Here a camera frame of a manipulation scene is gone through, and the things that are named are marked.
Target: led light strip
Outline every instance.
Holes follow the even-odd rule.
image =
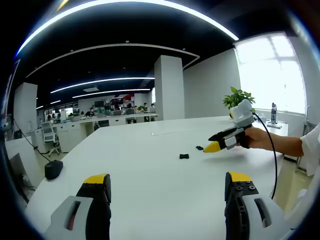
[[[80,97],[85,97],[85,96],[90,96],[90,95],[96,95],[96,94],[109,94],[109,93],[118,93],[118,92],[131,92],[131,91],[150,91],[151,89],[125,89],[125,90],[115,90],[115,91],[101,91],[101,92],[95,92],[95,93],[88,93],[84,95],[79,95],[79,96],[73,96],[72,98],[80,98]]]
[[[95,0],[95,1],[90,1],[90,2],[86,2],[84,4],[75,6],[73,8],[70,8],[60,14],[58,14],[57,16],[51,18],[49,21],[47,21],[46,23],[44,23],[42,26],[40,26],[37,30],[35,30],[25,41],[24,43],[21,45],[21,47],[19,48],[19,50],[16,53],[16,56],[20,53],[20,51],[35,37],[37,36],[40,32],[42,32],[44,29],[46,29],[47,27],[49,27],[51,24],[55,23],[56,21],[70,15],[73,14],[75,12],[78,12],[80,10],[83,9],[87,9],[90,7],[94,7],[94,6],[98,6],[98,5],[104,5],[104,4],[112,4],[112,3],[129,3],[129,2],[135,2],[135,3],[147,3],[147,4],[156,4],[156,5],[162,5],[162,6],[166,6],[166,7],[170,7],[173,9],[177,9],[183,12],[186,12],[188,14],[191,14],[197,18],[200,18],[206,22],[208,22],[209,24],[215,26],[216,28],[220,29],[221,31],[223,31],[225,34],[229,35],[233,40],[237,41],[239,40],[239,38],[234,35],[230,30],[228,30],[227,28],[225,28],[224,26],[222,26],[220,23],[216,22],[215,20],[211,19],[210,17],[196,11],[193,10],[189,7],[177,4],[175,2],[170,2],[170,1],[166,1],[166,0]]]
[[[50,93],[56,93],[65,89],[70,89],[70,88],[74,88],[74,87],[78,87],[78,86],[82,86],[82,85],[86,85],[86,84],[95,84],[95,83],[101,83],[101,82],[109,82],[109,81],[118,81],[118,80],[136,80],[136,79],[155,79],[154,77],[119,77],[119,78],[110,78],[110,79],[102,79],[102,80],[96,80],[96,81],[87,81],[87,82],[83,82],[83,83],[78,83],[75,85],[71,85],[71,86],[66,86],[63,88],[59,88],[57,90],[51,91]]]
[[[58,103],[58,102],[61,102],[61,100],[50,102],[50,104],[55,104],[55,103]]]
[[[187,66],[189,66],[190,64],[192,64],[193,62],[197,61],[200,56],[188,51],[184,51],[184,50],[180,50],[180,49],[176,49],[176,48],[172,48],[172,47],[167,47],[167,46],[160,46],[160,45],[154,45],[154,44],[145,44],[145,43],[114,43],[114,44],[103,44],[103,45],[97,45],[97,46],[90,46],[90,47],[85,47],[85,48],[81,48],[78,50],[74,50],[68,53],[65,53],[63,55],[57,56],[47,62],[45,62],[44,64],[42,64],[41,66],[36,67],[32,72],[30,72],[26,78],[30,77],[32,74],[34,74],[36,71],[39,71],[41,68],[43,68],[44,66],[57,61],[59,59],[62,59],[64,57],[70,56],[72,54],[77,54],[77,53],[81,53],[84,51],[89,51],[89,50],[94,50],[94,49],[102,49],[102,48],[113,48],[113,47],[146,47],[146,48],[156,48],[156,49],[165,49],[165,50],[169,50],[169,51],[174,51],[174,52],[178,52],[178,53],[183,53],[183,54],[187,54],[190,56],[195,57],[195,59],[191,60],[189,63],[186,63],[182,69],[185,69]]]

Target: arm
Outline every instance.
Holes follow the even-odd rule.
[[[266,131],[259,128],[250,127],[245,130],[245,135],[250,148],[265,149],[272,151],[272,145]],[[276,152],[290,155],[293,157],[302,157],[302,141],[299,137],[279,136],[270,133]]]

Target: hand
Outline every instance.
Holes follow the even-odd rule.
[[[271,146],[269,136],[266,131],[260,128],[249,127],[245,131],[245,139],[250,148],[269,149]]]

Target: person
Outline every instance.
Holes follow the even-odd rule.
[[[245,130],[245,135],[250,148],[273,150],[266,131],[249,127]],[[296,229],[309,212],[320,187],[320,123],[302,137],[279,136],[274,133],[270,133],[270,136],[276,152],[293,157],[304,156],[307,161],[307,175],[314,175],[304,196],[296,199],[299,202],[295,204],[292,211],[286,216],[286,222],[290,225],[290,228]]]
[[[144,106],[144,109],[145,109],[144,111],[147,112],[147,111],[148,111],[148,104],[145,102],[145,103],[143,104],[143,106]]]
[[[148,105],[147,105],[147,103],[145,102],[144,104],[143,104],[143,106],[144,106],[144,112],[147,112],[148,111]],[[148,116],[145,116],[144,117],[144,122],[150,122],[150,119],[149,119],[149,117]]]
[[[151,103],[150,113],[155,114],[156,113],[156,107],[154,103]],[[154,122],[156,118],[154,116],[150,117],[151,122]]]
[[[86,117],[92,117],[94,115],[95,115],[95,113],[94,113],[94,108],[93,107],[91,107],[90,111],[87,111],[86,114],[85,114]]]

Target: water bottle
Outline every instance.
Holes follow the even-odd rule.
[[[277,123],[277,105],[275,103],[272,103],[271,108],[271,123],[276,124]]]

